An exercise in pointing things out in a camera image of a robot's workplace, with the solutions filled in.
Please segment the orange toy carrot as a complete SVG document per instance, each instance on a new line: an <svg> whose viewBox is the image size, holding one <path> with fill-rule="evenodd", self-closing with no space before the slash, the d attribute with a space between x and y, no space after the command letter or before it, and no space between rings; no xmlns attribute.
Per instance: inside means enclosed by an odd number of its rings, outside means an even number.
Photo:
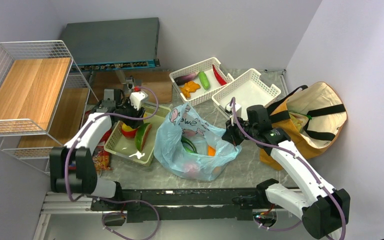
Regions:
<svg viewBox="0 0 384 240"><path fill-rule="evenodd" d="M215 157L216 156L216 149L213 148L212 146L208 145L207 146L207 155L210 157Z"/></svg>

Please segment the red toy apple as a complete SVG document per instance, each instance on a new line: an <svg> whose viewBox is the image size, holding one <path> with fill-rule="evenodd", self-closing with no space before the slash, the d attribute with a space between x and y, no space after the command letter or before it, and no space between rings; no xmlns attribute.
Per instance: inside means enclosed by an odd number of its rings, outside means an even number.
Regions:
<svg viewBox="0 0 384 240"><path fill-rule="evenodd" d="M137 133L137 130L138 129L133 129L133 130L125 130L125 129L121 129L121 133L122 135L127 138L127 139L134 139L135 136L136 136L136 133Z"/></svg>

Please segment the toy watermelon slice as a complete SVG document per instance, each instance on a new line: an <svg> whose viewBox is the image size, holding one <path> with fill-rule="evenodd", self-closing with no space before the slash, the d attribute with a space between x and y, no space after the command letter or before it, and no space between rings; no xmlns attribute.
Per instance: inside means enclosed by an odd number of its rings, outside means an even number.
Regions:
<svg viewBox="0 0 384 240"><path fill-rule="evenodd" d="M138 151L142 151L144 149L149 131L152 129L152 123L151 122L145 122L141 126L137 128L135 137L134 137L134 144Z"/></svg>

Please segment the green toy vegetable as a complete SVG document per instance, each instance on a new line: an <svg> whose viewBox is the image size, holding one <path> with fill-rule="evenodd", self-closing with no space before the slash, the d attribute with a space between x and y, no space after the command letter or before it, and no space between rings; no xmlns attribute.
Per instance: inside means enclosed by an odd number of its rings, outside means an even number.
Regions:
<svg viewBox="0 0 384 240"><path fill-rule="evenodd" d="M192 154L198 153L196 146L194 145L194 143L191 140L182 136L180 141L181 141L183 148L185 149L186 152L192 153Z"/></svg>

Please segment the blue printed plastic grocery bag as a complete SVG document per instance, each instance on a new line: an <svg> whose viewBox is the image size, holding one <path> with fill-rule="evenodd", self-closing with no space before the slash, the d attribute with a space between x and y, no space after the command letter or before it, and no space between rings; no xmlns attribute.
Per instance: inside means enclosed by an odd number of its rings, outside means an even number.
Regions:
<svg viewBox="0 0 384 240"><path fill-rule="evenodd" d="M172 109L157 129L153 154L178 177L213 181L242 150L222 139L225 132L184 103Z"/></svg>

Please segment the yellow canvas tote bag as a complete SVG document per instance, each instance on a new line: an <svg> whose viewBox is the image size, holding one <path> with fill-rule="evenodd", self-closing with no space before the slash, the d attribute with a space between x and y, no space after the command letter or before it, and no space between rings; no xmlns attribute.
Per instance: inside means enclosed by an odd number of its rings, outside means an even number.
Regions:
<svg viewBox="0 0 384 240"><path fill-rule="evenodd" d="M272 127L283 129L305 159L323 154L348 118L339 95L322 81L302 85L266 109Z"/></svg>

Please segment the yellow toy lemon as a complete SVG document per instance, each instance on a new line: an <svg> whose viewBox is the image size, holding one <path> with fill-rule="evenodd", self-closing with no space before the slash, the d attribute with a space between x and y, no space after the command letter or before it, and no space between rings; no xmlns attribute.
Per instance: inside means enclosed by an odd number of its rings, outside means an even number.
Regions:
<svg viewBox="0 0 384 240"><path fill-rule="evenodd" d="M123 132L132 132L132 131L134 131L135 129L132 128L132 127L130 127L130 126L128 126L128 125L126 125L125 123L123 123L122 126L121 126L121 130L122 130Z"/></svg>

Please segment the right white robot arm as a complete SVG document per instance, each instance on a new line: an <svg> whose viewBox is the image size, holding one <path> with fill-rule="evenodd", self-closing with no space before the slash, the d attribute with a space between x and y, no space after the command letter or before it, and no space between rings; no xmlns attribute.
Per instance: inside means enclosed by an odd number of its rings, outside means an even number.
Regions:
<svg viewBox="0 0 384 240"><path fill-rule="evenodd" d="M267 153L289 174L300 189L297 193L274 179L257 185L256 203L267 208L278 205L300 219L306 231L317 240L343 240L349 221L351 197L345 189L328 183L299 152L289 135L279 127L273 128L266 108L247 108L247 120L238 115L240 105L231 102L225 111L231 114L222 139L240 145L249 140Z"/></svg>

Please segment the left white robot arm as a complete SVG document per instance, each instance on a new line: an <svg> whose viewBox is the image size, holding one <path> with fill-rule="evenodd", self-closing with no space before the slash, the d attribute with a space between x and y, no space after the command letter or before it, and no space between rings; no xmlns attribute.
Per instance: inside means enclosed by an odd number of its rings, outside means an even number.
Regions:
<svg viewBox="0 0 384 240"><path fill-rule="evenodd" d="M104 198L111 210L124 203L121 184L100 178L93 161L93 152L106 132L119 120L131 128L146 117L142 106L148 100L145 88L137 86L129 96L121 89L106 89L104 98L90 110L86 123L64 146L53 147L49 153L50 187L55 193L89 195Z"/></svg>

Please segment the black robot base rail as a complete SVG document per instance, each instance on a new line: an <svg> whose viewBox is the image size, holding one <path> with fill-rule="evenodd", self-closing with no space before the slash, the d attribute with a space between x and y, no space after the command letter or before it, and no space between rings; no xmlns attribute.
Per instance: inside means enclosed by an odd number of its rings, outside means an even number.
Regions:
<svg viewBox="0 0 384 240"><path fill-rule="evenodd" d="M125 203L92 200L93 212L126 213L128 223L160 219L251 221L273 205L255 188L124 189Z"/></svg>

